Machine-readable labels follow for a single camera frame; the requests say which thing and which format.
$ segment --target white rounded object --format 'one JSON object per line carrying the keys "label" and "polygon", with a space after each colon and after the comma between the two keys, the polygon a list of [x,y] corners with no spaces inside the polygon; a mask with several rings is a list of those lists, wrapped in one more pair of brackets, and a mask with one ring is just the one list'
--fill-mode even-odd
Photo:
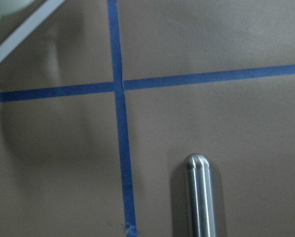
{"label": "white rounded object", "polygon": [[0,0],[0,16],[21,10],[34,0]]}

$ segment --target horizontal blue line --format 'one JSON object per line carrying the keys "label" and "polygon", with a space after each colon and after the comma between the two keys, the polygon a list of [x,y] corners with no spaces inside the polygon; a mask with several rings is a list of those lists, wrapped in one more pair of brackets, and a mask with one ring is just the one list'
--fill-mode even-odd
{"label": "horizontal blue line", "polygon": [[0,92],[0,102],[113,92],[113,82]]}
{"label": "horizontal blue line", "polygon": [[137,90],[165,86],[188,85],[226,80],[253,79],[293,74],[295,74],[295,65],[286,65],[214,73],[200,73],[171,77],[125,80],[123,81],[123,87],[124,90]]}

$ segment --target silver metal cylinder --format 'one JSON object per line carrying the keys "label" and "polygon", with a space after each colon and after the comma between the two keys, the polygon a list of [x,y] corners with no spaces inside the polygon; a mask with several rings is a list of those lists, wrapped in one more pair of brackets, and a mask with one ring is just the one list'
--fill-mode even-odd
{"label": "silver metal cylinder", "polygon": [[189,233],[191,237],[217,237],[210,164],[203,155],[185,160]]}

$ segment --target vertical blue line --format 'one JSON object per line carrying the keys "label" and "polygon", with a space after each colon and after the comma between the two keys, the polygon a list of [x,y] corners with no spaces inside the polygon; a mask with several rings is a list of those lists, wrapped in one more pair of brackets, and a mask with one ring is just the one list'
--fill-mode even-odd
{"label": "vertical blue line", "polygon": [[133,184],[131,173],[131,160],[128,137],[128,123],[126,114],[126,103],[122,86],[122,61],[121,46],[118,23],[118,9],[116,0],[107,0],[109,31],[111,41],[111,58],[114,83],[114,96],[116,105],[120,169],[122,181],[122,194],[124,206],[124,218],[126,225],[126,236],[136,237],[136,218],[133,198]]}

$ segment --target blue line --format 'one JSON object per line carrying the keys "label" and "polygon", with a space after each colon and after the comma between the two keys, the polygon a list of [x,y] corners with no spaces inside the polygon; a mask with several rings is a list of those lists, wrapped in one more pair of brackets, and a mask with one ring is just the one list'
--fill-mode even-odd
{"label": "blue line", "polygon": [[136,237],[136,218],[133,198],[133,184],[131,172],[131,159],[129,149],[128,122],[126,103],[122,86],[122,59],[118,23],[118,9],[116,0],[107,0],[109,30],[111,40],[111,58],[114,82],[114,94],[116,104],[120,169],[122,181],[122,194],[124,206],[124,218],[126,236]]}
{"label": "blue line", "polygon": [[42,89],[18,90],[11,92],[0,92],[0,103],[60,96],[85,95],[103,92],[113,92],[113,83],[104,82]]}
{"label": "blue line", "polygon": [[201,73],[171,77],[147,78],[123,81],[125,90],[156,88],[174,85],[188,85],[225,80],[253,79],[295,74],[295,65],[276,66],[255,69],[243,69],[225,72]]}

